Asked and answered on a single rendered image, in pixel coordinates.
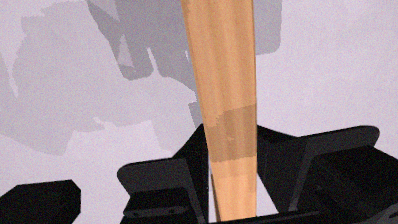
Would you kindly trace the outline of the light brown wooden board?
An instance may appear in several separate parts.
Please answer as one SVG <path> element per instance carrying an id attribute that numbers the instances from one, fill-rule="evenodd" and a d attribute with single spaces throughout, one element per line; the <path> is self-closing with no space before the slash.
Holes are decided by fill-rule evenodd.
<path id="1" fill-rule="evenodd" d="M 253 0 L 180 0 L 221 221 L 256 217 Z"/>

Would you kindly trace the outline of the wooden post with slot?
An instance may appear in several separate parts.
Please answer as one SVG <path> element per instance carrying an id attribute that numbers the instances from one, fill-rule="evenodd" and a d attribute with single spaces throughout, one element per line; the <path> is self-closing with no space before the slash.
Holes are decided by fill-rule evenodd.
<path id="1" fill-rule="evenodd" d="M 216 188 L 215 188 L 215 184 L 214 184 L 214 178 L 213 178 L 213 174 L 211 174 L 211 182 L 212 182 L 212 189 L 213 189 L 213 196 L 214 196 L 214 203 L 215 203 L 215 217 L 216 217 L 216 222 L 217 221 L 221 221 L 220 218 L 220 213 L 219 213 L 219 209 L 218 209 L 218 203 L 217 203 L 217 193 L 216 193 Z"/>

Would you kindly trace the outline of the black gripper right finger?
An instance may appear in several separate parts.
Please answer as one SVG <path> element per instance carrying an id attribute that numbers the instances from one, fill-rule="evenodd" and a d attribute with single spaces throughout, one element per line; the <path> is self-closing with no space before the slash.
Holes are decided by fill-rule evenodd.
<path id="1" fill-rule="evenodd" d="M 279 213 L 297 211 L 297 203 L 313 157 L 328 152 L 373 146 L 376 126 L 355 126 L 293 136 L 257 125 L 257 173 Z"/>

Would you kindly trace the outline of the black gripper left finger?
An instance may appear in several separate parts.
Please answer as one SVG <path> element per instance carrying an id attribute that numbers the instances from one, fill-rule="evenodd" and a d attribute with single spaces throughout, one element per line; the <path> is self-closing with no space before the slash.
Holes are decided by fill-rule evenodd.
<path id="1" fill-rule="evenodd" d="M 209 223 L 209 154 L 203 123 L 171 158 L 123 165 L 117 179 L 133 192 L 185 187 L 199 224 Z"/>

